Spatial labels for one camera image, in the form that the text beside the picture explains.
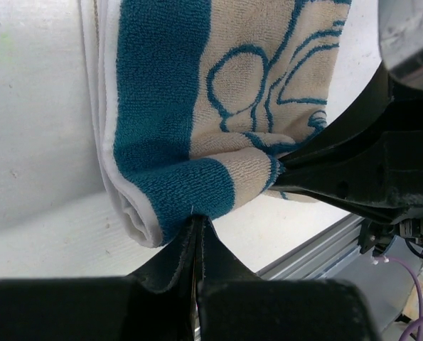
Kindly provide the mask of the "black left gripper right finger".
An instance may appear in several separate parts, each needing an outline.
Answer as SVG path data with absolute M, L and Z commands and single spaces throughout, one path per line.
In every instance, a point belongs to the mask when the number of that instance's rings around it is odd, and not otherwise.
M 250 271 L 219 239 L 209 217 L 199 217 L 198 278 L 204 283 L 253 281 L 257 274 Z

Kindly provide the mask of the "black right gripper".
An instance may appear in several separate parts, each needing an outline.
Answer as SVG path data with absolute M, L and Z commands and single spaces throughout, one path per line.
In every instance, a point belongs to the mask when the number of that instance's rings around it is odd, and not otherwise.
M 423 247 L 423 91 L 394 81 L 379 65 L 353 103 L 319 135 L 280 161 L 295 168 L 350 141 L 350 180 L 286 172 L 274 189 L 317 199 L 363 217 L 362 253 L 381 254 L 395 237 Z

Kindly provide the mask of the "blue beige Doraemon towel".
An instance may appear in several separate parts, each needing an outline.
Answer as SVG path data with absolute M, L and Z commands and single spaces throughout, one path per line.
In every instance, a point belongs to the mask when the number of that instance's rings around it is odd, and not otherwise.
M 92 125 L 127 234 L 168 244 L 275 190 L 327 125 L 349 1 L 81 1 Z

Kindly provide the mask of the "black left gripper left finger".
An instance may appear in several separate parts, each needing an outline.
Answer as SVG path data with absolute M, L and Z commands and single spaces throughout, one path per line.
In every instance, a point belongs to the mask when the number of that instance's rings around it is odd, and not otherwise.
M 189 218 L 169 244 L 129 275 L 131 294 L 192 294 L 198 225 L 198 216 Z

